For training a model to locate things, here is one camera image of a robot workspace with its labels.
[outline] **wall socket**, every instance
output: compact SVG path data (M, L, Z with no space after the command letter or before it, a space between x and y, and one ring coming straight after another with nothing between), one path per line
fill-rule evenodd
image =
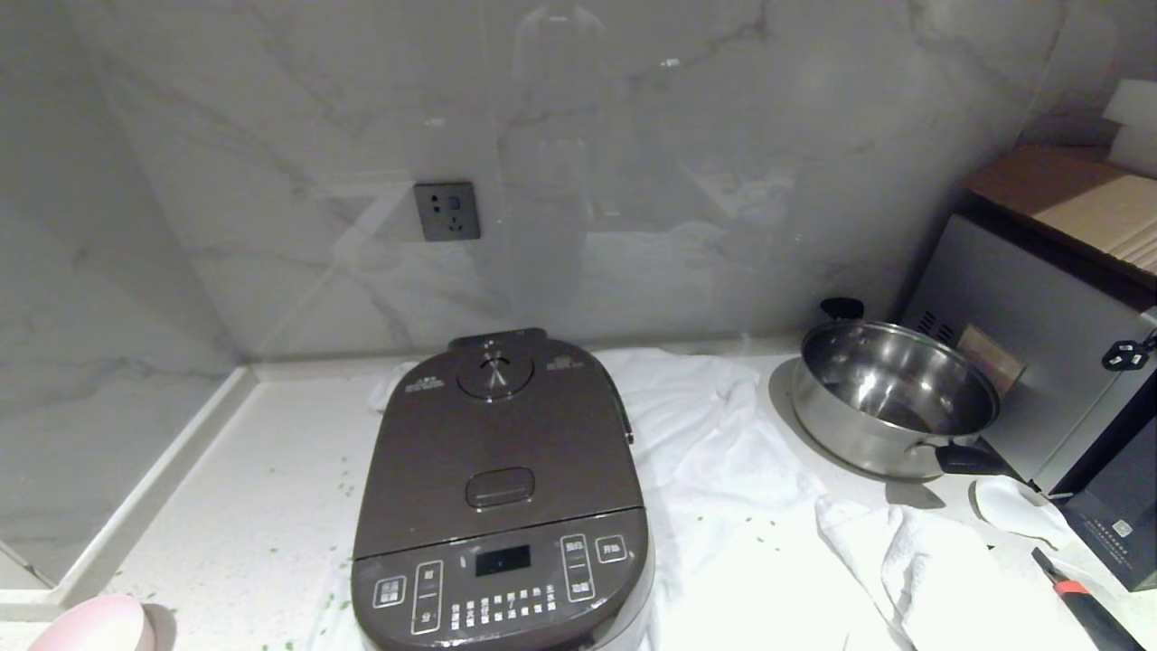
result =
M418 217L427 242L478 239L478 204L473 183L419 183L414 185Z

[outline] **pot handle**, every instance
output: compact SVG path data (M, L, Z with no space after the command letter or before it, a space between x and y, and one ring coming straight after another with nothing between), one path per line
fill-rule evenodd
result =
M819 302L819 309L823 309L835 320L863 318L864 316L864 303L858 298L843 296L824 298Z
M1008 475L1012 471L1000 457L971 446L949 444L935 452L941 471L952 475Z

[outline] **speckled countertop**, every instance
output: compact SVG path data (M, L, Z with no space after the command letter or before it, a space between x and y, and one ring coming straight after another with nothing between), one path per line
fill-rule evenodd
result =
M831 493L868 506L943 503L936 512L996 546L994 557L1005 572L1048 590L1029 557L1036 543L977 518L968 501L973 479L885 484L834 465L803 438L786 409L791 352L747 345L728 357L760 371L765 387L771 384L771 392L761 392L762 408ZM319 613L348 607L329 598L327 582L349 562L377 434L379 416L366 399L395 362L302 365L263 377L106 589L147 604L162 649L302 650ZM1056 556L1088 570L1095 593L1142 644L1157 649L1157 591L1128 594L1079 543ZM0 623L0 649L25 649L44 627Z

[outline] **marble wall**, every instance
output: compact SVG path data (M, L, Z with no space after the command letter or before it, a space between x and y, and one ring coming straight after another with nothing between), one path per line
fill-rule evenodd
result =
M64 5L0 0L0 541L59 580L236 360Z
M67 0L250 358L889 315L963 175L1154 76L1152 0ZM482 239L407 186L471 179Z

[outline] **stainless steel pot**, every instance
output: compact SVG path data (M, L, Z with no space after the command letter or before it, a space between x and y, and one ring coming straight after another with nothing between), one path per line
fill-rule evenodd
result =
M835 320L804 339L793 405L840 459L890 478L994 474L968 447L1000 414L988 379L952 349L891 323Z

